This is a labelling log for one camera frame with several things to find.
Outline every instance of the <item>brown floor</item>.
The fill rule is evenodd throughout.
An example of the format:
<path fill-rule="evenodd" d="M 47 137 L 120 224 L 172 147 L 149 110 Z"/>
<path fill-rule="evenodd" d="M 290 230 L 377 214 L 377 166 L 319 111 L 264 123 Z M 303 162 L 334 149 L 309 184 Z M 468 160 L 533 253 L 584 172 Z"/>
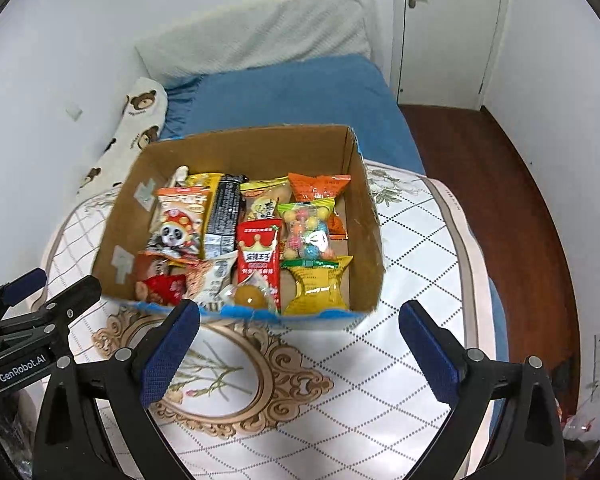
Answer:
<path fill-rule="evenodd" d="M 580 336 L 573 287 L 554 223 L 533 178 L 486 108 L 402 106 L 427 176 L 460 201 L 504 306 L 510 361 L 537 355 L 548 370 L 573 358 L 567 411 L 575 408 Z"/>

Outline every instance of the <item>door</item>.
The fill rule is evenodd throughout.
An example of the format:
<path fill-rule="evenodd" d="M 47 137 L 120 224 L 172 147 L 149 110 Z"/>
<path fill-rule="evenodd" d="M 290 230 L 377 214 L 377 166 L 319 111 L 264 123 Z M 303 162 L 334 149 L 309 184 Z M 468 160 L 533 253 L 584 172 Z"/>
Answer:
<path fill-rule="evenodd" d="M 411 0 L 405 5 L 398 102 L 476 108 L 500 0 Z"/>

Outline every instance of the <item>open cardboard box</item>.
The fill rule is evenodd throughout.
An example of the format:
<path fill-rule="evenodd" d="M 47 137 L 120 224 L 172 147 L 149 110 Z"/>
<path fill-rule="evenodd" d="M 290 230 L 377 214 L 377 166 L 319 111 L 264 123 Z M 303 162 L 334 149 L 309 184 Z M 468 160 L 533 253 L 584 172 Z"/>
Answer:
<path fill-rule="evenodd" d="M 341 328 L 375 310 L 384 277 L 382 243 L 376 207 L 370 196 L 356 137 L 346 126 L 274 126 L 209 132 L 185 139 L 156 142 L 136 160 L 109 216 L 93 275 L 104 296 L 137 304 L 133 274 L 136 254 L 144 250 L 157 200 L 177 167 L 191 173 L 245 174 L 252 180 L 288 173 L 309 176 L 350 174 L 351 182 L 336 201 L 348 241 L 332 242 L 338 256 L 353 261 L 342 280 L 348 312 L 326 310 L 318 316 L 276 316 L 266 311 L 224 306 L 219 312 L 201 309 L 203 320 L 238 318 L 283 323 L 295 328 Z M 296 295 L 296 282 L 281 270 L 282 309 Z"/>

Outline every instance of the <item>white wall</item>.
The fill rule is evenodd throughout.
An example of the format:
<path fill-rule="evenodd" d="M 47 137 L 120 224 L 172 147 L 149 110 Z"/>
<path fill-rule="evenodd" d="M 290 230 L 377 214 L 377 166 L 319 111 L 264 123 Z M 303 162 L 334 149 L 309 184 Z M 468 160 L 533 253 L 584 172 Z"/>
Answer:
<path fill-rule="evenodd" d="M 510 0 L 485 104 L 554 218 L 573 279 L 581 402 L 600 332 L 600 20 L 585 0 Z M 584 407 L 596 416 L 600 402 Z"/>
<path fill-rule="evenodd" d="M 134 40 L 240 0 L 11 0 L 0 15 L 0 282 L 36 266 L 146 75 Z M 389 79 L 393 2 L 376 0 Z M 73 122 L 65 108 L 84 113 Z"/>

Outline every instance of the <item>blue bed sheet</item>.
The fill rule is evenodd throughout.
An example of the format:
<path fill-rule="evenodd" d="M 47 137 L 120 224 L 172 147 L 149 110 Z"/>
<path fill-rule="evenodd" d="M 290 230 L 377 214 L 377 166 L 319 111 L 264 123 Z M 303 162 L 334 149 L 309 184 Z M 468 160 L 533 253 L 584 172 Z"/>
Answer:
<path fill-rule="evenodd" d="M 192 76 L 167 89 L 160 136 L 272 124 L 346 124 L 368 160 L 424 174 L 416 143 L 378 68 L 363 56 L 322 57 Z M 507 329 L 490 282 L 496 358 L 508 360 Z"/>

